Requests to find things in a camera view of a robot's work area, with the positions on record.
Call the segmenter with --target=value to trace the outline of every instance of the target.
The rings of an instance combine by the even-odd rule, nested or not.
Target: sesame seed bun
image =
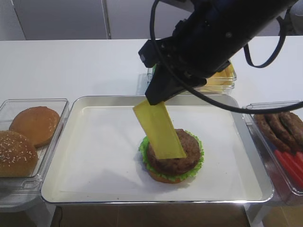
[[[30,176],[37,164],[35,147],[13,131],[0,131],[0,177]]]
[[[36,148],[49,144],[59,122],[56,111],[46,106],[37,106],[20,112],[9,130],[26,136]]]

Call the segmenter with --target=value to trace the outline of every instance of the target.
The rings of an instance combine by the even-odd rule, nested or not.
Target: yellow cheese slice
[[[221,85],[231,85],[233,83],[233,67],[230,64],[226,69],[222,72],[215,73],[212,77],[207,79],[207,86],[221,86]]]
[[[150,105],[145,99],[133,110],[157,159],[186,157],[164,102]]]

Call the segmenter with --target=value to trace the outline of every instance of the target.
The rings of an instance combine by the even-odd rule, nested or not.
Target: burger patty
[[[286,143],[293,151],[302,151],[299,144],[295,141],[294,137],[284,128],[283,124],[280,122],[278,114],[266,114],[265,118],[275,133],[275,135],[282,140],[282,142]]]
[[[269,124],[267,123],[265,116],[263,114],[255,114],[254,115],[255,122],[261,132],[280,150],[291,152],[291,149],[288,145],[283,143],[271,130]]]
[[[280,113],[279,117],[283,125],[294,136],[297,143],[303,147],[303,129],[301,127],[302,125],[299,124],[297,120],[294,120],[295,116],[292,115],[290,112],[286,112],[286,113]]]
[[[147,148],[147,158],[150,165],[159,173],[166,175],[180,175],[193,169],[201,156],[198,141],[183,129],[176,129],[181,145],[187,155],[186,158],[157,159],[151,146]]]

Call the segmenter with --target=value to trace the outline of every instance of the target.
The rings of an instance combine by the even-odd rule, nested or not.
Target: cabinet door
[[[13,0],[26,39],[106,39],[102,0]]]
[[[10,0],[0,0],[0,41],[25,40]]]
[[[150,38],[149,21],[153,0],[107,0],[112,39]],[[175,25],[189,12],[160,2],[156,11],[155,34],[157,38],[171,36]]]

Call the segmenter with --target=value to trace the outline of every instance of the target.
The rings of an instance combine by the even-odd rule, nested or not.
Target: cheese slice
[[[145,99],[133,110],[157,159],[186,157],[164,102],[150,105]]]

